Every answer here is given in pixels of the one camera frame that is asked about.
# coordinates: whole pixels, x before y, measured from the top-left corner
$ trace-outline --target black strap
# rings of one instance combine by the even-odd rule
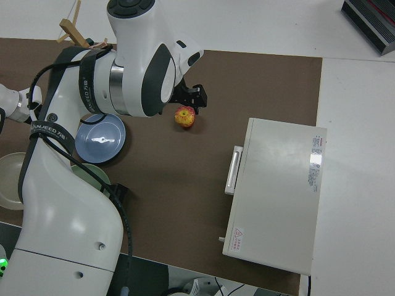
[[[2,132],[2,127],[4,126],[5,120],[6,120],[6,111],[0,108],[0,134]]]
[[[81,59],[80,63],[80,77],[78,79],[80,96],[86,109],[91,113],[103,113],[96,103],[93,85],[94,66],[96,64],[97,55],[102,51],[102,49],[92,49]]]
[[[30,126],[30,139],[40,138],[40,134],[55,139],[69,154],[73,153],[74,138],[63,126],[50,121],[33,121]]]

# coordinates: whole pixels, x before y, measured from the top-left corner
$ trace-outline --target blue plate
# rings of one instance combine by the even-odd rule
[[[101,114],[95,114],[85,121],[94,122],[101,117]],[[103,121],[95,125],[81,124],[75,138],[75,148],[86,162],[106,162],[121,151],[125,135],[125,125],[121,119],[108,114]]]

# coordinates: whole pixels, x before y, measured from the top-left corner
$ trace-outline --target brown mat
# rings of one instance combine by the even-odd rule
[[[27,88],[68,45],[0,39],[0,83]],[[226,233],[232,201],[224,188],[233,146],[243,145],[248,118],[315,125],[321,64],[309,57],[207,51],[186,76],[189,87],[203,84],[209,97],[191,129],[174,123],[177,105],[152,118],[122,117],[127,143],[101,167],[132,191],[125,205],[134,255],[297,295],[298,274],[224,256],[218,237]],[[4,129],[0,157],[24,151],[28,126],[6,121]],[[20,224],[21,216],[0,210],[0,220],[9,223]]]

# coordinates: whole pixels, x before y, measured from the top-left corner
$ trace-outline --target label sticker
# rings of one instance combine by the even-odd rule
[[[324,139],[320,135],[316,135],[312,141],[309,177],[307,182],[309,183],[310,190],[313,192],[317,192],[319,189],[318,177],[320,176],[322,166],[323,141]]]
[[[241,243],[243,242],[244,229],[240,227],[233,228],[231,251],[240,252]]]

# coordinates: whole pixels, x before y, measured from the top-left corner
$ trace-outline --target apple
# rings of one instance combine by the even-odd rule
[[[192,107],[181,106],[176,110],[174,120],[183,128],[189,128],[195,121],[195,111]]]

